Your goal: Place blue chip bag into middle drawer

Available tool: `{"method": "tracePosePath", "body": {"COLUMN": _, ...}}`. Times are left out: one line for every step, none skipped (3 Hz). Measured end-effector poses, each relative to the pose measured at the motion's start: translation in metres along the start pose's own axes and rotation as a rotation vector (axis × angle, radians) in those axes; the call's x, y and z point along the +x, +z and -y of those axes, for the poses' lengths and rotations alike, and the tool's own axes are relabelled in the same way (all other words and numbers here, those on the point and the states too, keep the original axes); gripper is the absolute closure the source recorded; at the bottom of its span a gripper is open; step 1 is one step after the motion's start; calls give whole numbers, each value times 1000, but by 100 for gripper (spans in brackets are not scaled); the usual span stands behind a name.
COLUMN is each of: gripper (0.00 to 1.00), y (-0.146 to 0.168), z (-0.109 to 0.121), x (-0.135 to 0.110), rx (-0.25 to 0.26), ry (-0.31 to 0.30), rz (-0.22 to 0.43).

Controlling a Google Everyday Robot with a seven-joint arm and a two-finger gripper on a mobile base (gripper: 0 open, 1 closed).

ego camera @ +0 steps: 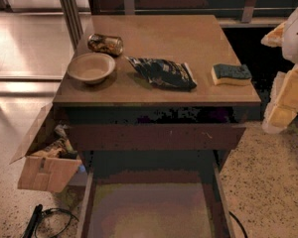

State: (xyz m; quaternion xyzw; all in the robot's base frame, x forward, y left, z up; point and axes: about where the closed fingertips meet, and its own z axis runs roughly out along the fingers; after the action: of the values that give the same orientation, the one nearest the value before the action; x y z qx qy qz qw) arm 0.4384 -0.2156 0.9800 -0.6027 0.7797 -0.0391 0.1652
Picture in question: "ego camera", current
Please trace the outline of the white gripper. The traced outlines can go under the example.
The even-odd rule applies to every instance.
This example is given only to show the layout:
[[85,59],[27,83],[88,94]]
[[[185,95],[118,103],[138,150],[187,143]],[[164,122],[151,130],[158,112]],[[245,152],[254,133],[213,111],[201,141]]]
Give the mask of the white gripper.
[[[286,23],[279,24],[260,42],[272,48],[282,46],[283,57],[298,63],[298,7]],[[262,129],[268,134],[280,133],[287,129],[297,114],[298,64],[295,64],[287,73],[277,72],[270,92],[270,102],[264,112]]]

